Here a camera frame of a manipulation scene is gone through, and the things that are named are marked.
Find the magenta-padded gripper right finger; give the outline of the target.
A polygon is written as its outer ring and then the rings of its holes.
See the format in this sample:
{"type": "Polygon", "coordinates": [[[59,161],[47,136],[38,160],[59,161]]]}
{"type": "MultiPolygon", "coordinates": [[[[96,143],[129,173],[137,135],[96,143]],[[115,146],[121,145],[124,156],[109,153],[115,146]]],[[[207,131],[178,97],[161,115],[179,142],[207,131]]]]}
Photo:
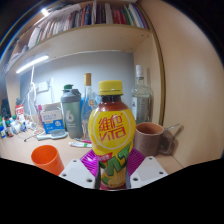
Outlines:
{"type": "Polygon", "coordinates": [[[134,189],[148,185],[167,176],[167,172],[153,157],[145,157],[133,149],[126,163],[126,188],[134,189]]]}

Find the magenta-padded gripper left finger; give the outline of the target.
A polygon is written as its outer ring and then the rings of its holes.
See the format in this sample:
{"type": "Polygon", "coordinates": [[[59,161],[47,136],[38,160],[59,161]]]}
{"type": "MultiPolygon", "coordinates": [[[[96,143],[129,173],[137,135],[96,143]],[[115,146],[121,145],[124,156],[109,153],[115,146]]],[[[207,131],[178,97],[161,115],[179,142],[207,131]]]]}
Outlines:
{"type": "Polygon", "coordinates": [[[84,188],[99,189],[101,177],[97,156],[90,150],[80,159],[72,159],[60,177],[84,188]]]}

